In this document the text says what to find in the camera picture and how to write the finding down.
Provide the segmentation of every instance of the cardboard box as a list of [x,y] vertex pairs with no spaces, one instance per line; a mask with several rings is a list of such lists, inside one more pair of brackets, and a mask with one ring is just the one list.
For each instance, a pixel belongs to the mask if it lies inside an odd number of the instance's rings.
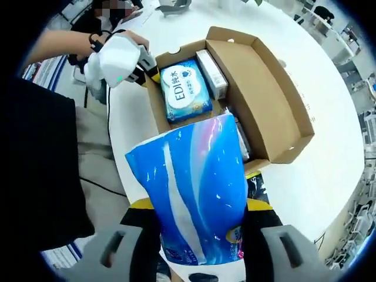
[[[165,68],[207,49],[225,75],[229,87],[226,103],[235,109],[256,160],[244,164],[246,174],[269,163],[291,163],[308,145],[314,131],[297,89],[278,60],[259,38],[212,26],[206,39],[156,58]],[[160,85],[146,78],[150,103],[160,133],[212,117],[213,112],[169,124]]]

